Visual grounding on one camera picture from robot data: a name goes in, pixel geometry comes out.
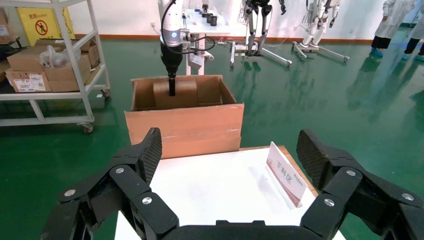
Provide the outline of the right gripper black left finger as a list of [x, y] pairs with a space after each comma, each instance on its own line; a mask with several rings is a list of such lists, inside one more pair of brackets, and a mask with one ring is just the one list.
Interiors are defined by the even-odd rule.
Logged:
[[40, 239], [91, 240], [121, 212], [141, 239], [162, 240], [180, 223], [150, 186], [161, 157], [161, 131], [152, 127], [142, 142], [122, 148], [106, 167], [60, 192]]

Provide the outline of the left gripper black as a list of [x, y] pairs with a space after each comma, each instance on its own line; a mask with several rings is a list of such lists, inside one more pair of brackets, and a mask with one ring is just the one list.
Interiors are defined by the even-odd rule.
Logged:
[[168, 94], [169, 96], [176, 95], [176, 75], [178, 67], [180, 66], [183, 55], [183, 45], [178, 46], [165, 46], [163, 43], [160, 44], [161, 60], [168, 73]]

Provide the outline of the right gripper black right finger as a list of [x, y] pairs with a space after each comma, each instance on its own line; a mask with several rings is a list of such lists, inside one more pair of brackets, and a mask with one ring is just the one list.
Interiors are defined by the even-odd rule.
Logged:
[[352, 214], [383, 240], [421, 240], [424, 203], [416, 194], [378, 177], [346, 150], [324, 144], [309, 129], [298, 135], [297, 157], [318, 192], [300, 226], [331, 240]]

